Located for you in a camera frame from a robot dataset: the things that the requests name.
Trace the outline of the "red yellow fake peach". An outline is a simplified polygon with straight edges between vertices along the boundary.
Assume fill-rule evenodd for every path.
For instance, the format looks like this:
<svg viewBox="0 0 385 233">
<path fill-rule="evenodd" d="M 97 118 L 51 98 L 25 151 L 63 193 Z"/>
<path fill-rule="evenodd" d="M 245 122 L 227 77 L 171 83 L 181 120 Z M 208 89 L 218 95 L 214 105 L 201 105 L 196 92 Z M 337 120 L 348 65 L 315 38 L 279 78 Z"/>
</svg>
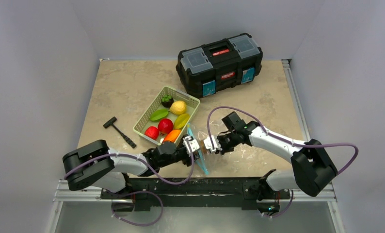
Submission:
<svg viewBox="0 0 385 233">
<path fill-rule="evenodd" d="M 170 131 L 163 139 L 163 142 L 170 141 L 170 142 L 175 142 L 178 136 L 180 135 L 181 130 L 175 129 Z"/>
</svg>

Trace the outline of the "clear zip bag blue seal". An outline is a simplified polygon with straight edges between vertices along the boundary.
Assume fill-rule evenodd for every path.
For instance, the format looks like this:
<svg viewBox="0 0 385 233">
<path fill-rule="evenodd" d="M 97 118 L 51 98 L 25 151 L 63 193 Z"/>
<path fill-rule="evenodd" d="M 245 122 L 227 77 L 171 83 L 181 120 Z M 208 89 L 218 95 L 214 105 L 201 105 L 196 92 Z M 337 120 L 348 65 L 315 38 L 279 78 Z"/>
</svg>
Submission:
<svg viewBox="0 0 385 233">
<path fill-rule="evenodd" d="M 190 123 L 188 123 L 186 125 L 186 129 L 187 129 L 187 134 L 184 137 L 190 135 L 191 137 L 193 137 L 194 139 L 196 139 L 199 143 L 199 146 L 200 146 L 200 150 L 198 152 L 195 152 L 194 154 L 191 155 L 191 159 L 192 161 L 195 162 L 195 164 L 197 164 L 202 170 L 203 172 L 208 175 L 209 174 L 209 170 L 206 166 L 206 162 L 205 162 L 205 157 L 206 156 L 209 156 L 211 154 L 219 154 L 219 153 L 209 153 L 207 155 L 203 155 L 202 152 L 201 152 L 201 148 L 204 148 L 204 143 L 203 143 L 203 140 L 207 137 L 205 137 L 204 139 L 199 139 L 197 136 L 195 136 L 195 134 L 193 133 L 193 127 L 191 126 Z"/>
</svg>

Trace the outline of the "red fake apple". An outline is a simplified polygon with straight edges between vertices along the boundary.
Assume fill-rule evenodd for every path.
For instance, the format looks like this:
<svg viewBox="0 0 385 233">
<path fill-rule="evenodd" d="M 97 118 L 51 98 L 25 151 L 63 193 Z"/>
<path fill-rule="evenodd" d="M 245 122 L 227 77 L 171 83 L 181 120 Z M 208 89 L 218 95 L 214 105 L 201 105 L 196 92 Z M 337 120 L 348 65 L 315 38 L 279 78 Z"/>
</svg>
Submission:
<svg viewBox="0 0 385 233">
<path fill-rule="evenodd" d="M 162 119 L 158 124 L 158 130 L 162 134 L 169 134 L 174 128 L 172 120 L 168 118 Z"/>
</svg>

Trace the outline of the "yellow fake fruit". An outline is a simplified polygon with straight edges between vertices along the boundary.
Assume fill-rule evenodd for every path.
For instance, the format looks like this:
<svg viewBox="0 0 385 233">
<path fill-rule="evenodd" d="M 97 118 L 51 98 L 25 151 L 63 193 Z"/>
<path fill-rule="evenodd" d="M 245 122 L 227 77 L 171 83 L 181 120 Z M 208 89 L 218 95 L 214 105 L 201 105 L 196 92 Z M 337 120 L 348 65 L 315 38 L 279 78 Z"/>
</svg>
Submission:
<svg viewBox="0 0 385 233">
<path fill-rule="evenodd" d="M 189 121 L 190 115 L 188 113 L 180 114 L 174 121 L 174 129 L 181 130 Z"/>
</svg>

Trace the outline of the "red fake strawberry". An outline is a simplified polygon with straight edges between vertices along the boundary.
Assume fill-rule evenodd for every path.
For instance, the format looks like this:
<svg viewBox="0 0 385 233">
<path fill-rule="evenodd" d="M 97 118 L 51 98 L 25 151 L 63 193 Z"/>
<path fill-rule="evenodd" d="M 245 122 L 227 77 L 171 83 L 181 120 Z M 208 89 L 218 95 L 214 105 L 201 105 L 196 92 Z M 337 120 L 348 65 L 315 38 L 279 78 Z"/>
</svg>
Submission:
<svg viewBox="0 0 385 233">
<path fill-rule="evenodd" d="M 157 127 L 150 126 L 145 130 L 144 135 L 153 139 L 153 140 L 156 140 L 158 138 L 158 136 L 160 135 L 160 132 L 159 132 Z"/>
</svg>

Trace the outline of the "green fake fruit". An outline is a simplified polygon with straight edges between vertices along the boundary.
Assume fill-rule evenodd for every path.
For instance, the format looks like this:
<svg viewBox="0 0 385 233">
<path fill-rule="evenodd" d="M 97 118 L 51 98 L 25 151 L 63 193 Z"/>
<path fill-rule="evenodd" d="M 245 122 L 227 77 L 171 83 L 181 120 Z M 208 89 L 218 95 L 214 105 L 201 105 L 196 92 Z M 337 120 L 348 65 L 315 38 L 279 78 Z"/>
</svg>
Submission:
<svg viewBox="0 0 385 233">
<path fill-rule="evenodd" d="M 166 108 L 158 109 L 150 115 L 149 120 L 152 122 L 159 122 L 162 119 L 166 118 L 168 115 L 169 115 L 168 109 L 166 109 Z"/>
</svg>

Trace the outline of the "yellow fake lemon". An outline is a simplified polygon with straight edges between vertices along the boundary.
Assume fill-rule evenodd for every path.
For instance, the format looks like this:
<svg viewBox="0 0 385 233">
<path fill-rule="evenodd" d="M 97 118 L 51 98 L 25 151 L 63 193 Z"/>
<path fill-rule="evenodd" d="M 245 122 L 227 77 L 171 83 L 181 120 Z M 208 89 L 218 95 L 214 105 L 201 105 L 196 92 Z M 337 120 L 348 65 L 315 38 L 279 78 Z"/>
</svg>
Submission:
<svg viewBox="0 0 385 233">
<path fill-rule="evenodd" d="M 174 114 L 174 115 L 181 115 L 186 113 L 187 107 L 186 107 L 186 102 L 182 100 L 177 100 L 174 101 L 173 104 L 171 105 L 169 111 Z"/>
</svg>

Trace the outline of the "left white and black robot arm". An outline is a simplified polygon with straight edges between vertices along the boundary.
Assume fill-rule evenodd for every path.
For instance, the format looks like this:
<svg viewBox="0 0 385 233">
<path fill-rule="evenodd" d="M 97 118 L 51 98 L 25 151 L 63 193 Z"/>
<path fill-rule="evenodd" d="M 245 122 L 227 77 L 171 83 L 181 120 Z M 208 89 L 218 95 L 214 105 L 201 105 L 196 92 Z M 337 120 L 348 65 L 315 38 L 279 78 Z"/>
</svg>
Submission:
<svg viewBox="0 0 385 233">
<path fill-rule="evenodd" d="M 124 199 L 131 194 L 129 174 L 138 177 L 158 175 L 161 168 L 180 161 L 193 166 L 194 155 L 191 147 L 177 146 L 169 141 L 139 154 L 128 154 L 110 149 L 105 140 L 97 140 L 67 153 L 62 161 L 69 190 L 95 186 Z"/>
</svg>

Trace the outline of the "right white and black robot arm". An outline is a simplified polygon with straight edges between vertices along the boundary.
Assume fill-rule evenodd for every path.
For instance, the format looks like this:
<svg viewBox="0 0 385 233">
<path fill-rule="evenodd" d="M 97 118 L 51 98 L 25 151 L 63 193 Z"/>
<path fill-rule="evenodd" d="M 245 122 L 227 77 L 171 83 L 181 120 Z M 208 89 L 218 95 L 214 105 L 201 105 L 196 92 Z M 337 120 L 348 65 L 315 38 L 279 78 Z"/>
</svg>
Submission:
<svg viewBox="0 0 385 233">
<path fill-rule="evenodd" d="M 272 169 L 259 179 L 260 198 L 270 198 L 280 190 L 300 189 L 317 196 L 338 175 L 338 170 L 320 141 L 284 141 L 262 130 L 259 123 L 245 123 L 236 112 L 222 119 L 228 133 L 217 137 L 220 153 L 232 152 L 239 144 L 247 144 L 271 152 L 291 164 L 289 170 Z"/>
</svg>

